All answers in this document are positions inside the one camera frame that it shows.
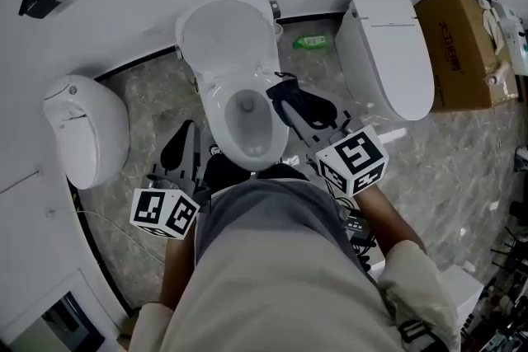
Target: marble floor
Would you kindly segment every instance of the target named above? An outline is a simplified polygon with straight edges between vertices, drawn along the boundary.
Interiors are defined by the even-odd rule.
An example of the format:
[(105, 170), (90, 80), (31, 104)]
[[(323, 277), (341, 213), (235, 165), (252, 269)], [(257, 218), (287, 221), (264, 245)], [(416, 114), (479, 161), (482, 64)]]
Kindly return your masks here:
[[(280, 65), (302, 83), (352, 101), (332, 45), (318, 50), (291, 47), (301, 35), (332, 38), (336, 31), (337, 23), (329, 20), (285, 26), (279, 43)], [(201, 127), (202, 163), (209, 158), (213, 139), (200, 98), (186, 79), (186, 67), (175, 54), (168, 54), (106, 80), (128, 107), (130, 155), (114, 180), (81, 193), (85, 209), (109, 218), (161, 260), (165, 241), (128, 223), (130, 204), (158, 139), (175, 125), (186, 119), (196, 121)], [(431, 113), (418, 122), (382, 120), (356, 104), (353, 107), (378, 135), (403, 135), (385, 144), (390, 159), (380, 186), (422, 237), (430, 257), (441, 269), (469, 261), (476, 267), (475, 277), (488, 282), (496, 270), (489, 248), (502, 242), (504, 225), (514, 223), (508, 216), (510, 202), (522, 198), (522, 176), (512, 172), (512, 162), (515, 147), (528, 136), (525, 104), (511, 101), (489, 110)], [(305, 153), (304, 145), (291, 134), (285, 162), (323, 186), (306, 166)], [(130, 306), (157, 300), (163, 265), (107, 221), (91, 214), (87, 218)]]

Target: white toilet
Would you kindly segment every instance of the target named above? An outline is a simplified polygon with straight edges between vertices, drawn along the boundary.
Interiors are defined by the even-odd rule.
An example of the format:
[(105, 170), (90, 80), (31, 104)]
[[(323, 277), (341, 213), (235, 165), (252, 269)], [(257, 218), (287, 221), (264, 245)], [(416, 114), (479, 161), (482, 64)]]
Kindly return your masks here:
[(352, 0), (336, 50), (348, 89), (370, 113), (419, 120), (431, 110), (431, 60), (410, 0)]
[(129, 121), (123, 101), (86, 77), (59, 79), (44, 99), (60, 160), (69, 181), (80, 190), (100, 185), (125, 164)]
[(249, 171), (278, 162), (289, 129), (266, 95), (281, 81), (269, 1), (205, 3), (178, 18), (176, 38), (222, 152)]

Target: brown cardboard box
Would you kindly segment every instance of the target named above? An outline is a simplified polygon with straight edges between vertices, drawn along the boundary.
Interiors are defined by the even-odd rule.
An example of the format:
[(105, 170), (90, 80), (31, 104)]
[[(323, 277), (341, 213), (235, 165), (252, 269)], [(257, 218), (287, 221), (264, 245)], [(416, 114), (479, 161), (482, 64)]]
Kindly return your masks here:
[(506, 47), (495, 56), (476, 0), (421, 0), (414, 8), (435, 78), (433, 111), (487, 109), (519, 96), (512, 70), (496, 86), (484, 81), (501, 61), (512, 61)]

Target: person's arm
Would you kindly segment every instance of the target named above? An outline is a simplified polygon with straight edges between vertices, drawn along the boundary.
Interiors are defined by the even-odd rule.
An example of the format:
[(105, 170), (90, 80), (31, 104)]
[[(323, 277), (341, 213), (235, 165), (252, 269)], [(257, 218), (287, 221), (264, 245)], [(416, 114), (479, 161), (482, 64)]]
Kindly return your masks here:
[(195, 224), (183, 241), (168, 241), (159, 303), (176, 309), (195, 269)]
[(384, 256), (401, 241), (412, 241), (426, 252), (422, 240), (402, 219), (387, 197), (376, 185), (368, 187), (354, 197), (361, 212), (369, 222)]

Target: sleeve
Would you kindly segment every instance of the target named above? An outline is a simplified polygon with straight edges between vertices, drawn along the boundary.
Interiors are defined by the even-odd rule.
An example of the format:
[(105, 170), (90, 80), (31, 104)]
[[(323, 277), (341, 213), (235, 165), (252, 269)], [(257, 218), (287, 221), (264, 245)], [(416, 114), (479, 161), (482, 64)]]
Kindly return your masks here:
[(417, 325), (425, 325), (448, 350), (460, 350), (455, 305), (435, 264), (416, 243), (402, 241), (393, 246), (378, 288), (402, 337), (404, 327), (416, 330)]
[(161, 303), (147, 303), (139, 312), (129, 352), (159, 352), (174, 311)]

